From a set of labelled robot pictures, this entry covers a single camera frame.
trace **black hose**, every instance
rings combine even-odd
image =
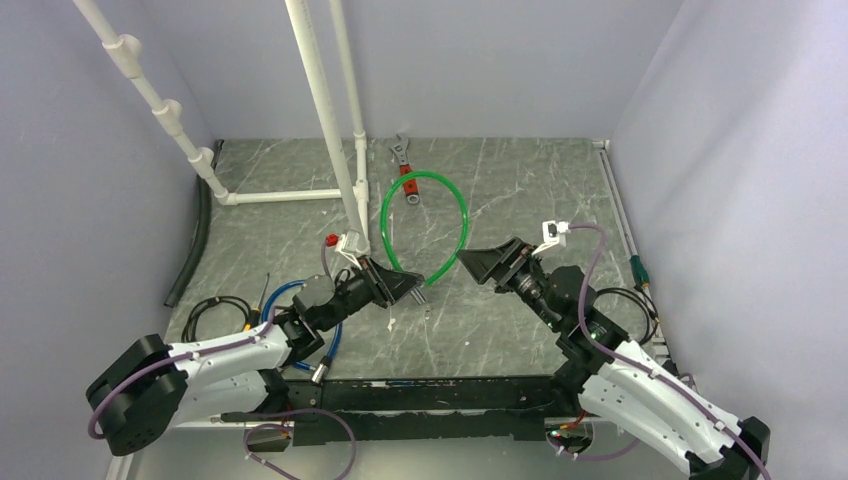
[[[216,140],[213,147],[214,156],[212,157],[212,168],[218,164],[218,158],[221,155],[221,148],[224,146],[223,140]],[[194,235],[192,236],[191,248],[188,251],[188,257],[183,264],[183,268],[177,275],[168,296],[165,297],[165,306],[174,308],[183,294],[188,288],[188,283],[191,277],[194,276],[194,271],[197,270],[197,265],[200,264],[200,259],[203,257],[203,251],[206,250],[206,242],[209,240],[209,224],[212,222],[212,191],[209,185],[206,184],[200,176],[197,177],[197,223],[194,226]]]

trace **gray wrench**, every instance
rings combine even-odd
[[[389,147],[389,150],[397,157],[400,174],[403,176],[412,171],[412,165],[409,164],[409,157],[406,155],[406,149],[409,147],[409,138],[401,134],[398,134],[397,137],[398,143]],[[406,194],[406,201],[410,205],[416,205],[421,201],[421,196],[418,193],[418,182],[415,180],[403,182],[403,193]]]

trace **green hose loop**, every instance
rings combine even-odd
[[[389,188],[389,191],[386,192],[386,196],[383,198],[383,207],[380,209],[380,235],[383,237],[383,246],[386,248],[386,255],[388,255],[389,261],[392,262],[392,267],[394,267],[395,270],[403,270],[403,267],[400,266],[397,256],[395,256],[395,251],[392,248],[392,242],[389,240],[389,233],[386,229],[386,225],[389,223],[389,203],[391,203],[392,196],[395,192],[397,192],[405,182],[414,178],[432,178],[433,180],[436,180],[442,185],[448,187],[448,190],[450,190],[451,193],[453,193],[453,196],[456,197],[456,202],[459,204],[459,210],[462,212],[462,233],[459,235],[459,242],[457,242],[456,248],[453,249],[453,253],[451,253],[450,258],[448,258],[441,268],[436,270],[436,273],[430,275],[430,277],[424,282],[425,285],[432,285],[436,282],[436,280],[441,278],[442,275],[450,270],[450,267],[452,267],[454,262],[456,262],[456,253],[465,246],[465,242],[468,240],[468,207],[465,205],[465,199],[462,198],[462,194],[459,192],[459,189],[456,188],[456,185],[452,184],[447,178],[436,172],[418,170],[407,173],[397,179],[397,181],[392,184],[391,188]]]

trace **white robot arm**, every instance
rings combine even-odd
[[[285,411],[288,386],[280,369],[321,347],[319,331],[369,303],[386,308],[424,282],[369,257],[355,260],[358,268],[346,280],[308,279],[293,305],[253,329],[193,343],[166,345],[159,335],[137,340],[86,390],[94,410],[89,434],[122,456],[187,421]]]
[[[543,271],[540,255],[565,246],[565,233],[590,228],[602,241],[586,275],[580,267]],[[770,431],[756,417],[740,421],[657,364],[612,320],[593,308],[589,277],[606,235],[594,224],[544,222],[544,241],[519,238],[457,257],[479,284],[516,293],[554,332],[567,362],[553,376],[568,411],[604,417],[668,458],[690,479],[754,480],[765,472]]]

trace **white wall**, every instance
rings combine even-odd
[[[345,2],[369,135],[608,138],[682,0]],[[282,0],[143,0],[222,138],[320,137]],[[311,0],[352,135],[327,0]]]
[[[145,10],[100,3],[210,144]],[[194,173],[71,1],[4,1],[0,45],[0,478],[100,479],[110,455],[86,435],[85,389],[164,330]]]
[[[848,3],[687,1],[612,139],[673,354],[848,478]]]

